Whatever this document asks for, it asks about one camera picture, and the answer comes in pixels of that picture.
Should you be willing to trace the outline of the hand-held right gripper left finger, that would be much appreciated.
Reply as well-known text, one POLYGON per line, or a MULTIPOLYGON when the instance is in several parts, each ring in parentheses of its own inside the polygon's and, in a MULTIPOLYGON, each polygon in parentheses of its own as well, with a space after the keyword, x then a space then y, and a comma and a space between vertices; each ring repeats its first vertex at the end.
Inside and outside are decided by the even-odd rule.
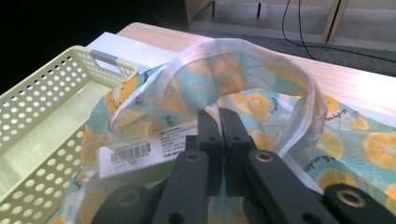
POLYGON ((218 124, 204 110, 198 113, 197 134, 186 136, 186 149, 198 149, 207 154, 208 195, 218 195, 222 183, 223 144, 218 124))

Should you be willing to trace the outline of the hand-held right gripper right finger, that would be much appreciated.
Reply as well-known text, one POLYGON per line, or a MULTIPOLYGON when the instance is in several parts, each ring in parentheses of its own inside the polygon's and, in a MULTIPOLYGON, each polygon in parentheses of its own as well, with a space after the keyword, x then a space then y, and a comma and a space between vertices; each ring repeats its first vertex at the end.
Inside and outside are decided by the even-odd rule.
POLYGON ((222 139, 224 143, 224 176, 226 194, 242 197, 248 178, 245 174, 245 160, 254 143, 240 116, 233 110, 219 110, 222 139))

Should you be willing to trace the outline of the tall white and green box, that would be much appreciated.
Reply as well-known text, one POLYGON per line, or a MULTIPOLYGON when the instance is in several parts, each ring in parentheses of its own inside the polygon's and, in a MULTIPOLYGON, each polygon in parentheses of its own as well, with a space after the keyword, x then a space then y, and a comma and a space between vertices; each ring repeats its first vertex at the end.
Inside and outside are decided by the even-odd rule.
POLYGON ((163 129, 148 137, 98 149, 101 179, 147 184, 166 178, 178 154, 185 150, 186 136, 197 134, 197 121, 163 129))

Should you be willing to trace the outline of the orange slice print cloth bag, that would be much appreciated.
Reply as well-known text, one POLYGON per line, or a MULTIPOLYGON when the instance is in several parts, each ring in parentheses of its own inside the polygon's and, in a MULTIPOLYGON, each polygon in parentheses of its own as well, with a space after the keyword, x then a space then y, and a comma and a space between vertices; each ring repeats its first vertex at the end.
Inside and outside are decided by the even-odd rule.
POLYGON ((200 111, 235 111, 256 144, 286 158, 319 189, 362 189, 396 224, 396 128, 321 92, 312 76, 281 54, 242 39, 221 38, 183 50, 173 60, 108 92, 93 109, 82 140, 77 180, 51 224, 91 224, 116 185, 99 178, 99 150, 144 142, 160 131, 194 128, 200 111))

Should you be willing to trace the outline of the pale green perforated plastic basket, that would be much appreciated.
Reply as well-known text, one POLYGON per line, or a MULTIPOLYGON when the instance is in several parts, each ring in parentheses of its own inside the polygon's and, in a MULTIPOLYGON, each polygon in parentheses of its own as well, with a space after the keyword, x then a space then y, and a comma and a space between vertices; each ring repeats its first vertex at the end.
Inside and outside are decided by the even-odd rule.
POLYGON ((0 224, 46 224, 80 167, 97 102, 135 63, 74 46, 0 96, 0 224))

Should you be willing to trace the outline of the white table sheet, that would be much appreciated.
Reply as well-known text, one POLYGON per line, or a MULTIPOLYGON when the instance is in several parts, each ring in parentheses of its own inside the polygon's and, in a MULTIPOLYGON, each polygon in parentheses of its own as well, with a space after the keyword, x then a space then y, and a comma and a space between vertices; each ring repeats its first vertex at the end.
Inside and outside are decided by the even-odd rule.
POLYGON ((87 48, 98 50, 128 62, 137 63, 140 73, 144 73, 155 66, 168 63, 177 56, 173 51, 157 48, 109 32, 102 33, 87 48))

